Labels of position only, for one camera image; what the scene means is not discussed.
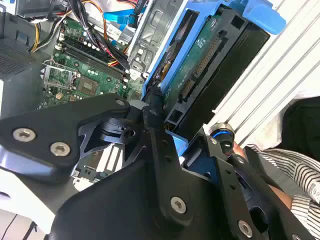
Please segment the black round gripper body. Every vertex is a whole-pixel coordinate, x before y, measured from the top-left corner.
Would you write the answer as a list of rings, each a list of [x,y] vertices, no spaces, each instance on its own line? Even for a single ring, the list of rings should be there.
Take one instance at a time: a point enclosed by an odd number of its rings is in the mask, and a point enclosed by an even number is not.
[[[218,189],[182,171],[193,209],[190,225],[159,222],[149,202],[147,165],[134,163],[75,194],[59,209],[51,240],[229,240],[232,235]]]

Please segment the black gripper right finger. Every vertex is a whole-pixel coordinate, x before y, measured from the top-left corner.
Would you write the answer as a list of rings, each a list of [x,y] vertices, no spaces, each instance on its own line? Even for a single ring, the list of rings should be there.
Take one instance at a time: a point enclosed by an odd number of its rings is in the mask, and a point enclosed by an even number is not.
[[[248,161],[227,156],[198,133],[184,153],[183,172],[197,240],[310,240],[312,235]]]

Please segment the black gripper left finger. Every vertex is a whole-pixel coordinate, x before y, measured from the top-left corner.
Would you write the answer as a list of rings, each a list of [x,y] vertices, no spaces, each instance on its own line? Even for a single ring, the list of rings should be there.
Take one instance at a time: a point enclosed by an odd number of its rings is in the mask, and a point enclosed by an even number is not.
[[[193,218],[187,209],[189,191],[181,182],[183,169],[173,138],[165,131],[163,105],[160,89],[153,87],[142,108],[108,93],[2,119],[0,168],[5,176],[0,191],[17,207],[35,207],[43,217],[47,205],[25,180],[37,183],[40,192],[65,186],[80,159],[118,142],[124,145],[124,165],[115,173],[145,163],[155,217],[189,226]]]

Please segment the bare person hand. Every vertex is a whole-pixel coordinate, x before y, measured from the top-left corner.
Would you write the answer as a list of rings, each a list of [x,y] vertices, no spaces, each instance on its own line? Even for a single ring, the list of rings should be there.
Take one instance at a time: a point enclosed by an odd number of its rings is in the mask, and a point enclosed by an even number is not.
[[[233,143],[233,152],[248,161],[245,151],[236,142]]]

